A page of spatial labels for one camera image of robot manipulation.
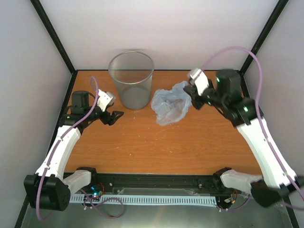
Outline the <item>translucent blue plastic bag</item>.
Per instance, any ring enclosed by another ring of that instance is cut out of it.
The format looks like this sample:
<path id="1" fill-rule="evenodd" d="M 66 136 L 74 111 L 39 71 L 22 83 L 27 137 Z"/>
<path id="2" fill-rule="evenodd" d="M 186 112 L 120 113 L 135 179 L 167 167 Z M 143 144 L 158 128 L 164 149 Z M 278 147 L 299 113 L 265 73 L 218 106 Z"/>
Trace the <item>translucent blue plastic bag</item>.
<path id="1" fill-rule="evenodd" d="M 156 114 L 156 123 L 166 126 L 179 122 L 185 117 L 191 103 L 191 97 L 183 90 L 188 82 L 175 84 L 171 90 L 157 89 L 151 101 L 151 108 Z"/>

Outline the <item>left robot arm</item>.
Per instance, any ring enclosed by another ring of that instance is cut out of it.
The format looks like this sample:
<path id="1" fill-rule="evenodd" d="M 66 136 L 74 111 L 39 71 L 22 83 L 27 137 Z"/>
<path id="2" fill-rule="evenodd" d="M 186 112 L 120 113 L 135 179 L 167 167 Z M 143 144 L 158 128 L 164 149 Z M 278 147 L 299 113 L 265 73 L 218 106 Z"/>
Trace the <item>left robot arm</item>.
<path id="1" fill-rule="evenodd" d="M 56 139 L 45 160 L 35 174 L 27 175 L 24 187 L 30 206 L 39 214 L 41 209 L 64 211 L 71 195 L 83 187 L 88 191 L 98 188 L 97 172 L 92 167 L 80 167 L 68 177 L 64 177 L 67 161 L 85 128 L 94 121 L 113 125 L 123 116 L 121 111 L 107 111 L 114 104 L 115 96 L 110 92 L 98 91 L 93 105 L 89 103 L 88 91 L 72 93 L 72 104 L 59 122 Z"/>

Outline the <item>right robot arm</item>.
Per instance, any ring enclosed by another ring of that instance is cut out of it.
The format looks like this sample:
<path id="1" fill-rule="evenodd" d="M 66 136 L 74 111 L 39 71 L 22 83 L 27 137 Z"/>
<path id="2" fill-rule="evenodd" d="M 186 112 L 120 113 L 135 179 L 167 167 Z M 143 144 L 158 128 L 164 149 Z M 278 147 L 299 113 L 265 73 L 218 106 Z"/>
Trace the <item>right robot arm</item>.
<path id="1" fill-rule="evenodd" d="M 251 175 L 223 168 L 213 174 L 216 191 L 240 190 L 267 208 L 303 187 L 303 176 L 296 175 L 285 162 L 266 120 L 258 118 L 254 99 L 242 95 L 241 77 L 235 70 L 219 70 L 216 86 L 199 68 L 190 71 L 188 79 L 189 85 L 183 90 L 191 97 L 194 108 L 199 110 L 208 104 L 228 119 L 249 145 L 262 172 Z"/>

